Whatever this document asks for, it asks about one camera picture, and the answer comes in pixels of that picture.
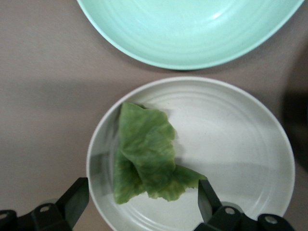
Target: teal plate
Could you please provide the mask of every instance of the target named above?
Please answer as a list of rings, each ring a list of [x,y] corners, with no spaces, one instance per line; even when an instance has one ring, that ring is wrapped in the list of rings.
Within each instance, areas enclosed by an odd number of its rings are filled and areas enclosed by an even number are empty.
[[[304,0],[77,0],[101,35],[141,62],[177,70],[226,63],[259,46]]]

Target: black metal bracket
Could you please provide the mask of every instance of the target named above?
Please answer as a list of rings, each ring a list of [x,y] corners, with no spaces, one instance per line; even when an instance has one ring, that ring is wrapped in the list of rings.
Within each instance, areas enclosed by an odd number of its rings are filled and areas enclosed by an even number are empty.
[[[208,180],[200,180],[198,205],[204,220],[194,231],[295,231],[282,217],[261,214],[257,221],[233,206],[223,206]]]
[[[40,205],[21,217],[14,210],[0,211],[0,231],[72,231],[88,202],[88,179],[78,178],[55,204]]]

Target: plate rim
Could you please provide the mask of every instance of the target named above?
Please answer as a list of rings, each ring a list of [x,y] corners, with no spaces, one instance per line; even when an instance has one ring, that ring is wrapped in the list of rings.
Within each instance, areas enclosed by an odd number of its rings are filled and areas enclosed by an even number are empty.
[[[293,8],[289,11],[289,13],[283,18],[283,20],[280,21],[275,27],[273,27],[271,30],[268,31],[267,34],[265,34],[261,39],[259,39],[257,42],[251,44],[250,46],[246,47],[245,49],[240,50],[239,52],[234,53],[233,55],[230,55],[226,58],[202,63],[202,64],[191,64],[191,65],[179,65],[179,64],[166,64],[163,62],[156,62],[152,61],[146,58],[143,58],[141,56],[138,56],[134,54],[133,52],[128,51],[124,47],[122,47],[120,44],[115,42],[113,39],[111,39],[95,22],[95,20],[92,18],[91,14],[88,12],[87,8],[84,5],[85,0],[77,0],[80,8],[82,9],[83,13],[85,14],[86,18],[90,21],[90,23],[93,25],[93,27],[115,48],[117,48],[122,53],[126,54],[127,56],[138,60],[142,63],[164,68],[164,69],[170,69],[170,70],[198,70],[198,69],[204,69],[209,67],[214,67],[217,65],[225,64],[227,62],[233,61],[237,58],[240,58],[244,56],[245,54],[251,52],[261,44],[263,44],[266,40],[268,40],[270,37],[272,37],[281,27],[284,26],[284,24],[295,14],[295,12],[299,9],[299,7],[303,4],[305,0],[297,0],[296,4],[294,4]]]
[[[294,185],[295,185],[295,158],[294,158],[294,153],[293,153],[292,146],[290,144],[289,138],[288,138],[285,130],[283,129],[281,123],[278,121],[278,119],[275,117],[275,115],[260,100],[258,100],[256,97],[254,97],[253,95],[251,95],[247,91],[245,91],[245,90],[243,90],[243,89],[241,89],[241,88],[239,88],[239,87],[237,87],[235,85],[232,85],[230,83],[227,83],[227,82],[224,82],[224,81],[221,81],[221,80],[216,80],[216,79],[208,78],[208,77],[180,76],[180,77],[167,77],[167,78],[155,80],[155,81],[146,83],[144,85],[141,85],[141,86],[135,88],[134,90],[130,91],[129,93],[127,93],[123,97],[121,97],[119,100],[117,100],[107,110],[107,112],[103,115],[103,117],[101,118],[101,120],[97,124],[97,126],[96,126],[96,128],[95,128],[95,130],[94,130],[94,132],[92,134],[92,137],[91,137],[91,140],[90,140],[90,143],[89,143],[89,147],[88,147],[88,151],[87,151],[86,174],[87,174],[87,177],[89,179],[89,192],[90,192],[91,198],[92,198],[92,200],[93,200],[93,202],[95,204],[95,207],[96,207],[97,211],[100,213],[100,215],[104,219],[104,221],[109,225],[109,227],[112,230],[119,231],[106,218],[106,215],[103,213],[103,211],[98,209],[99,205],[98,205],[98,202],[97,202],[97,200],[96,200],[96,198],[94,196],[94,192],[93,192],[93,189],[92,189],[92,186],[91,186],[91,181],[90,181],[90,157],[91,157],[90,154],[91,154],[91,148],[93,146],[93,143],[95,142],[95,138],[96,138],[96,136],[97,136],[97,134],[99,132],[100,127],[102,126],[104,121],[109,117],[109,115],[111,113],[113,113],[114,110],[116,110],[121,105],[122,102],[124,102],[125,100],[131,98],[133,95],[135,95],[135,94],[137,94],[139,92],[142,92],[142,91],[144,91],[144,90],[146,90],[148,88],[157,86],[157,85],[162,85],[162,84],[171,83],[171,82],[178,82],[178,81],[201,81],[201,82],[211,83],[211,84],[215,84],[215,85],[220,85],[220,86],[222,86],[224,88],[228,88],[229,90],[235,91],[235,92],[241,94],[242,96],[244,96],[245,98],[248,98],[248,99],[252,100],[259,107],[261,107],[261,109],[268,116],[270,116],[271,120],[274,122],[275,126],[279,130],[282,138],[284,139],[284,141],[286,143],[286,146],[288,148],[289,159],[293,163],[292,166],[290,166],[290,171],[291,171],[290,178],[292,179],[292,182],[290,182],[290,187],[291,187],[290,195],[289,195],[288,200],[284,202],[285,206],[284,206],[284,209],[283,209],[282,214],[281,214],[281,216],[282,216],[286,212],[286,210],[287,210],[287,208],[288,208],[288,206],[289,206],[289,204],[291,202],[293,193],[294,193]]]

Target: table surface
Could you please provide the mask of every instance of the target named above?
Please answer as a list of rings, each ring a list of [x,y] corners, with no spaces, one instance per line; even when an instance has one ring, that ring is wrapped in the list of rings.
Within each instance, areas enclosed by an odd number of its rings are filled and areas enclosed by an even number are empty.
[[[86,153],[104,113],[154,80],[199,76],[249,92],[283,122],[288,93],[308,92],[308,2],[270,39],[219,66],[189,72],[123,54],[75,0],[0,2],[0,209],[23,215],[86,176]],[[285,218],[308,227],[306,131],[293,130],[296,182]],[[92,201],[74,230],[110,231]]]

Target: plate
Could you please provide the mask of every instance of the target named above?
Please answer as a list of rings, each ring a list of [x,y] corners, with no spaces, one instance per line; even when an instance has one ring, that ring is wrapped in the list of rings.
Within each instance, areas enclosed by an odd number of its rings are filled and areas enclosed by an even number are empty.
[[[166,112],[176,130],[175,161],[206,175],[223,202],[249,217],[282,216],[294,187],[295,164],[288,138],[274,115],[256,98],[230,84],[203,77],[172,77],[137,88],[115,103],[99,122],[89,145],[90,194],[115,231],[189,231],[202,217],[197,189],[179,200],[114,202],[113,157],[122,102]]]
[[[123,53],[179,70],[238,58],[273,35],[304,0],[77,0]]]

